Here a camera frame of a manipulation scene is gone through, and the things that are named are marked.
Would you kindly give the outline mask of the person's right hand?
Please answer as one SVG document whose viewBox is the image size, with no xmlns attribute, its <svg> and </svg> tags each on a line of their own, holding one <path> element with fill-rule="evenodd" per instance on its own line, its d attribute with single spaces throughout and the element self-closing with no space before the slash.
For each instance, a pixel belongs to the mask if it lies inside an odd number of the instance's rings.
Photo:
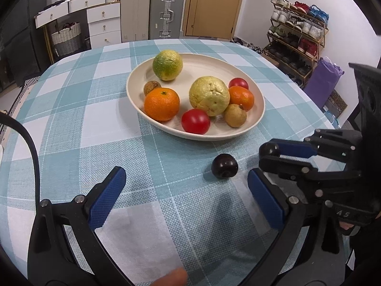
<svg viewBox="0 0 381 286">
<path fill-rule="evenodd" d="M 367 223 L 366 225 L 361 225 L 361 231 L 362 232 L 369 232 L 369 233 L 379 233 L 380 232 L 380 222 L 378 221 L 380 219 L 380 214 L 377 215 L 377 217 L 373 220 Z M 344 221 L 340 222 L 340 226 L 344 230 L 349 230 L 355 227 L 355 225 L 352 225 L 351 223 L 347 223 Z"/>
</svg>

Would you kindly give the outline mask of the person's left thumb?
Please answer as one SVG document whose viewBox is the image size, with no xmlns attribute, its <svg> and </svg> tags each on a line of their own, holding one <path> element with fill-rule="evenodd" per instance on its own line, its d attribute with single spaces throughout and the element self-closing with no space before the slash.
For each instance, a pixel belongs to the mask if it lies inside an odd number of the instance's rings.
<svg viewBox="0 0 381 286">
<path fill-rule="evenodd" d="M 187 271 L 180 267 L 157 279 L 150 286 L 185 286 L 187 279 Z"/>
</svg>

